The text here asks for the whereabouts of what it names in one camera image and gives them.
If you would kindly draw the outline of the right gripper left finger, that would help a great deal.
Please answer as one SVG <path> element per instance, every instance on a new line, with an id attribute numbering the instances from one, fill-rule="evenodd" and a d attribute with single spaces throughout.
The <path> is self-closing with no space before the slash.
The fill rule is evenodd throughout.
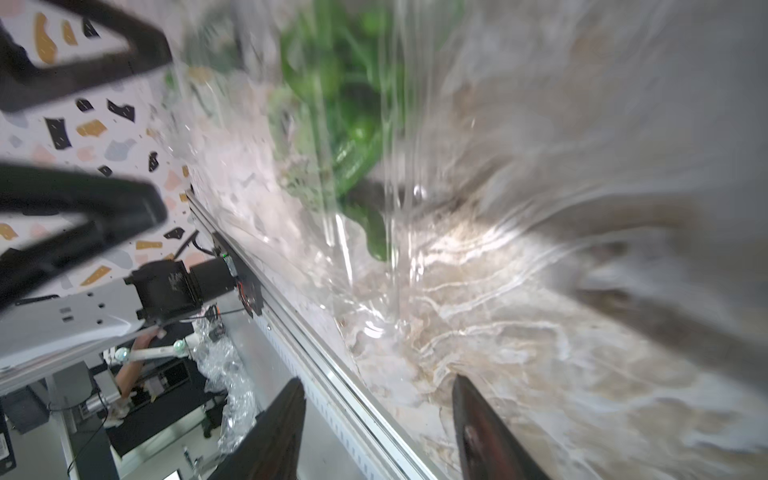
<path id="1" fill-rule="evenodd" d="M 303 384 L 294 377 L 209 478 L 297 479 L 305 415 Z"/>

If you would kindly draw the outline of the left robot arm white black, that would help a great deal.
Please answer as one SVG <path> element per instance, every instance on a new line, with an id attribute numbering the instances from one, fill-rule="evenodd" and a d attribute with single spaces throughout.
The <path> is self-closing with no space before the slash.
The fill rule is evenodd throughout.
<path id="1" fill-rule="evenodd" d="M 159 28 L 103 1 L 1 5 L 1 385 L 77 363 L 236 289 L 186 245 L 192 170 L 151 101 Z"/>

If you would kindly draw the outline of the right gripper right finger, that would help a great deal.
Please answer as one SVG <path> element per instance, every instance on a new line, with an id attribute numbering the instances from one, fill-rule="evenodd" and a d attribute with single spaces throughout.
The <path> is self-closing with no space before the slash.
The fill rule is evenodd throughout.
<path id="1" fill-rule="evenodd" d="M 550 480 L 464 375 L 455 377 L 452 405 L 464 479 Z"/>

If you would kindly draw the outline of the clear container peppers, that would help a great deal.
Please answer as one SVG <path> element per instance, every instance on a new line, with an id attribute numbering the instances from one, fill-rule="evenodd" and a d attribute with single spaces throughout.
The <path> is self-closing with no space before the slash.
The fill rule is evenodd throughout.
<path id="1" fill-rule="evenodd" d="M 763 1 L 174 1 L 194 188 L 458 468 L 767 470 Z"/>

